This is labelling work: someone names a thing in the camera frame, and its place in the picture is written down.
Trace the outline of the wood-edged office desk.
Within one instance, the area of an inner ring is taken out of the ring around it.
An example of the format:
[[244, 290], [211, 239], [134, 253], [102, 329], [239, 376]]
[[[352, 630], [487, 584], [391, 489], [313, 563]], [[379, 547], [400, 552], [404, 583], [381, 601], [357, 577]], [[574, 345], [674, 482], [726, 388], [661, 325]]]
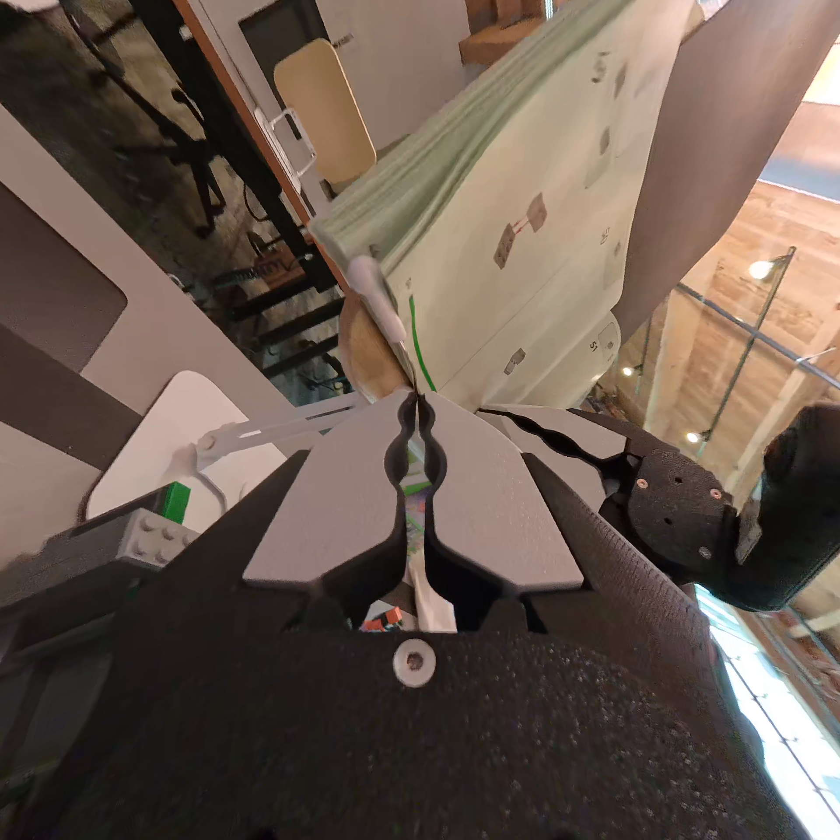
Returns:
[[[339, 378], [358, 385], [340, 343], [340, 328], [347, 326], [351, 303], [340, 269], [326, 257], [307, 231], [315, 207], [305, 192], [313, 175], [301, 178], [297, 192], [254, 117], [260, 109], [268, 119], [282, 105], [270, 92], [253, 52], [243, 35], [234, 34], [236, 14], [246, 2], [138, 1], [132, 2], [186, 96], [194, 102], [207, 138], [254, 194], [279, 235], [279, 243], [256, 258], [250, 269], [229, 271], [223, 278], [223, 303], [231, 302], [236, 287], [249, 282], [277, 284], [258, 290], [226, 309], [226, 323], [234, 336], [245, 339], [243, 348], [255, 361], [270, 350], [294, 342], [293, 353], [263, 368], [268, 378], [285, 375], [315, 359], [336, 362]], [[276, 126], [276, 135], [293, 162], [302, 157], [300, 134], [288, 118]]]

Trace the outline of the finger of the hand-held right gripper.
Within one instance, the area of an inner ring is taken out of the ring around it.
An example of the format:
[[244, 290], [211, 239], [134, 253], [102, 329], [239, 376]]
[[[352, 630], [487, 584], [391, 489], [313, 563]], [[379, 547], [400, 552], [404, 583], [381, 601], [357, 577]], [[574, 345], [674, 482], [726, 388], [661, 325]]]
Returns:
[[500, 418], [500, 428], [523, 454], [536, 456], [561, 478], [594, 513], [599, 513], [606, 500], [600, 473], [580, 458], [562, 455], [549, 447], [536, 434], [526, 432], [509, 417]]
[[548, 443], [552, 437], [568, 440], [577, 450], [594, 461], [607, 461], [625, 454], [627, 438], [613, 432], [582, 413], [545, 406], [490, 404], [481, 413], [506, 417], [520, 426], [522, 423], [538, 428], [534, 433]]

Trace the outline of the grey desk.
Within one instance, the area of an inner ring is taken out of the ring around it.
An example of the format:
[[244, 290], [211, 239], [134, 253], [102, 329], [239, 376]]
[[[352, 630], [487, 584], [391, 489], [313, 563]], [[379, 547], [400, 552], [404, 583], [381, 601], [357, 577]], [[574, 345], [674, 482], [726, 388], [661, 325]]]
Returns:
[[181, 371], [248, 418], [291, 404], [2, 108], [2, 571], [83, 503]]

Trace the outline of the black office chair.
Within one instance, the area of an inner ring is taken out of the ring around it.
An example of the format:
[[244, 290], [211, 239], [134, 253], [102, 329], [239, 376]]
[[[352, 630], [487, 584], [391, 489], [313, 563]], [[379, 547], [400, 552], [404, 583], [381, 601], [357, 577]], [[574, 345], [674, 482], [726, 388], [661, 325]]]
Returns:
[[155, 107], [126, 78], [126, 69], [112, 42], [118, 34], [139, 22], [139, 16], [130, 3], [128, 10], [110, 23], [100, 26], [87, 14], [81, 2], [59, 1], [59, 8], [96, 66], [87, 76], [94, 89], [107, 87], [119, 89], [124, 96], [152, 121], [163, 143], [117, 145], [112, 149], [122, 158], [140, 154], [158, 156], [173, 166], [189, 170], [204, 215], [204, 224], [195, 227], [200, 239], [207, 239], [215, 232], [217, 219], [224, 214], [227, 203], [212, 170], [212, 162], [219, 153], [206, 137], [194, 138], [177, 122]]

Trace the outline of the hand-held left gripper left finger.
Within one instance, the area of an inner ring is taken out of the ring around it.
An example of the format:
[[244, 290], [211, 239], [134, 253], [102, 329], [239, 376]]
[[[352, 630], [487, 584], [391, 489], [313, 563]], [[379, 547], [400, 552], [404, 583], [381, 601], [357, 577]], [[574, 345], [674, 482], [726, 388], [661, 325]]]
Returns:
[[414, 391], [395, 391], [322, 437], [246, 566], [245, 583], [397, 587], [407, 555], [401, 482], [416, 407]]

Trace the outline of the toy brick instruction booklet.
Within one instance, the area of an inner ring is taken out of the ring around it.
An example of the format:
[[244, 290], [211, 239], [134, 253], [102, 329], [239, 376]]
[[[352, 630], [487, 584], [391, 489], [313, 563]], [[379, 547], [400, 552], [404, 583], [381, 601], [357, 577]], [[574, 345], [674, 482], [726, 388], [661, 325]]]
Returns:
[[573, 403], [621, 337], [629, 238], [696, 2], [565, 2], [309, 232], [408, 381]]

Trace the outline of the toy brick building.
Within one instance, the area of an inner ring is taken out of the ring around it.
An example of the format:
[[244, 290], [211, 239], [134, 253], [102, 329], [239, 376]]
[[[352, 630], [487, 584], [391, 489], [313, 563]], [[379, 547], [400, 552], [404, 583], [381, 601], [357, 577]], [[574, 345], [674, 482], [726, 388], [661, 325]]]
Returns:
[[115, 613], [189, 546], [190, 491], [172, 483], [45, 542], [2, 569], [2, 660]]

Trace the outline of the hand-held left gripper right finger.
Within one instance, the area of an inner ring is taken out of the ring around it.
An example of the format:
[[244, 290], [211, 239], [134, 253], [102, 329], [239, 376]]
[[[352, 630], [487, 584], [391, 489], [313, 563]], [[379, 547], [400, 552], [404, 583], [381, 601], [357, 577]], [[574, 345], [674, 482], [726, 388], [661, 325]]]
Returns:
[[577, 591], [584, 576], [520, 449], [437, 393], [418, 397], [433, 483], [427, 578], [441, 595]]

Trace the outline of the white wooden book stand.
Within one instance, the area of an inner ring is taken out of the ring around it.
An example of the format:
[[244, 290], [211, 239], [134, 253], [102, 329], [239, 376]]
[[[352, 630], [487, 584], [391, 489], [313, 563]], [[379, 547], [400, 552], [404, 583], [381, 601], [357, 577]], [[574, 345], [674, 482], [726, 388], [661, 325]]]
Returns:
[[363, 375], [353, 385], [354, 394], [250, 421], [206, 377], [182, 371], [94, 487], [85, 522], [117, 516], [118, 509], [176, 483], [189, 490], [182, 522], [202, 532], [288, 457], [316, 445], [322, 432], [402, 383], [415, 384], [406, 325], [381, 265], [369, 256], [356, 257], [346, 278], [351, 314], [339, 339], [349, 362], [345, 370]]
[[[254, 117], [297, 192], [301, 178], [316, 170], [330, 184], [352, 182], [377, 162], [377, 154], [361, 111], [344, 73], [337, 50], [317, 38], [278, 62], [274, 81], [285, 107], [268, 119], [259, 109]], [[296, 167], [277, 137], [279, 123], [291, 119], [307, 152]]]

